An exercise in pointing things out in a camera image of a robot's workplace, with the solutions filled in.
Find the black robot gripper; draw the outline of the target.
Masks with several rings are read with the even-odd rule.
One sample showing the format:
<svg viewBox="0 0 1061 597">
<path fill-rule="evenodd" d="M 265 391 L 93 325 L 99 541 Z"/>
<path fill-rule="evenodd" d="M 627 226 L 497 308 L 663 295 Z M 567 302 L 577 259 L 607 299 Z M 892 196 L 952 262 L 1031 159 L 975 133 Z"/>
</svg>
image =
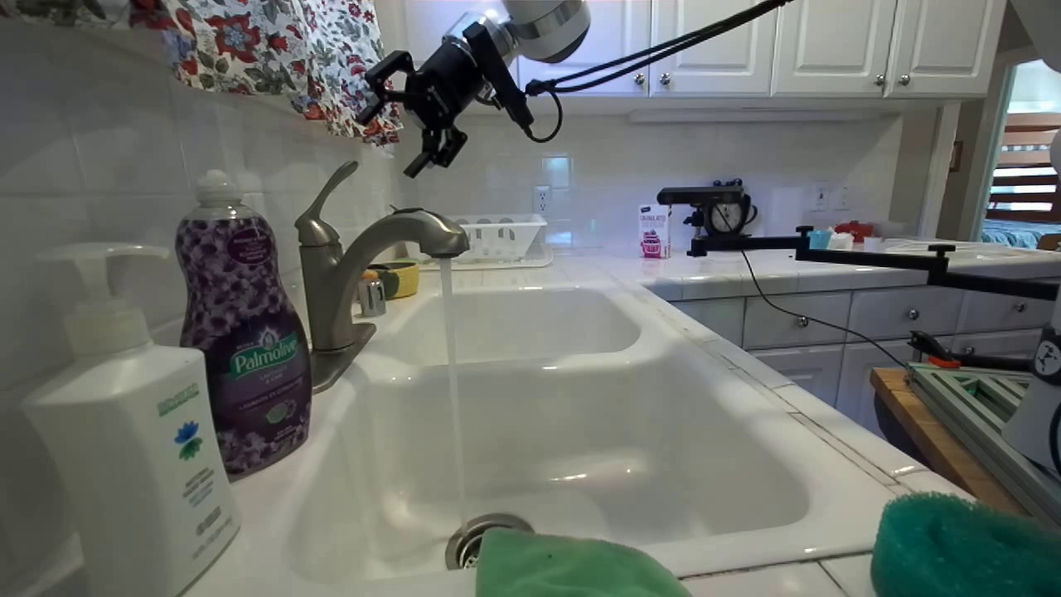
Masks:
<svg viewBox="0 0 1061 597">
<path fill-rule="evenodd" d="M 527 96 L 517 90 L 507 63 L 514 36 L 504 23 L 487 17 L 461 17 L 421 63 L 408 50 L 391 50 L 365 73 L 371 100 L 358 109 L 355 123 L 368 126 L 391 103 L 405 106 L 421 123 L 421 153 L 405 166 L 414 179 L 428 166 L 448 169 L 464 149 L 468 136 L 454 126 L 458 116 L 484 93 L 521 126 L 531 129 L 534 116 Z M 388 80 L 405 73 L 405 86 L 391 90 Z"/>
</svg>

